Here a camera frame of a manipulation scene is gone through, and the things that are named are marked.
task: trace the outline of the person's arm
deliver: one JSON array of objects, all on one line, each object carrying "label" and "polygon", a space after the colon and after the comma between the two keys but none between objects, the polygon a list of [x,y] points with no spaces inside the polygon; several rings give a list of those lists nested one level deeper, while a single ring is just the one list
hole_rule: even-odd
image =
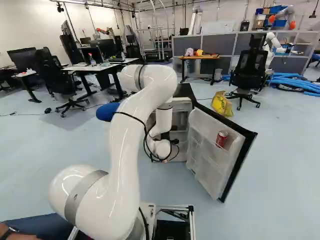
[{"label": "person's arm", "polygon": [[[9,227],[4,223],[0,223],[0,238],[8,231]],[[26,235],[21,233],[12,233],[6,240],[38,240],[36,235]]]}]

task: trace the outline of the wristwatch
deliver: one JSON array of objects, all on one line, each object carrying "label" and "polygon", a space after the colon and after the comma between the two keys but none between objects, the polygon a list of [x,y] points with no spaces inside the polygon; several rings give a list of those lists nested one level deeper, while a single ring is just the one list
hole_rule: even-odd
[{"label": "wristwatch", "polygon": [[14,234],[14,233],[18,233],[19,231],[10,227],[9,226],[9,229],[8,231],[6,231],[1,237],[0,237],[0,240],[6,240],[11,234]]}]

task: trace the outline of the red soda can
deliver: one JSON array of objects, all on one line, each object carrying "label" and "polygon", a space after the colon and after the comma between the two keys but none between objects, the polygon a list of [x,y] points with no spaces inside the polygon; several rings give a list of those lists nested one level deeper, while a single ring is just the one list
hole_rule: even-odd
[{"label": "red soda can", "polygon": [[218,148],[223,148],[225,146],[227,138],[228,138],[228,132],[227,131],[219,131],[217,136],[216,136],[215,145]]}]

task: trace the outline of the yellow bag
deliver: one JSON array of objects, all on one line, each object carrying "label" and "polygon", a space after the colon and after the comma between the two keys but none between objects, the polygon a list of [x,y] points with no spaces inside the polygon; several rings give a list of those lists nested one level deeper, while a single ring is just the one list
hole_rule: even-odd
[{"label": "yellow bag", "polygon": [[226,91],[217,91],[212,99],[211,107],[225,117],[232,117],[232,103],[225,97]]}]

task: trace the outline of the fridge door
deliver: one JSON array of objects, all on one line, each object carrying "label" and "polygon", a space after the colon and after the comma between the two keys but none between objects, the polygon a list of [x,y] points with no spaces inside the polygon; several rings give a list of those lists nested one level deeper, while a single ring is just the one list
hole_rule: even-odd
[{"label": "fridge door", "polygon": [[[194,106],[188,118],[186,166],[213,199],[224,203],[257,133],[196,101]],[[223,146],[216,143],[220,131],[228,133]]]}]

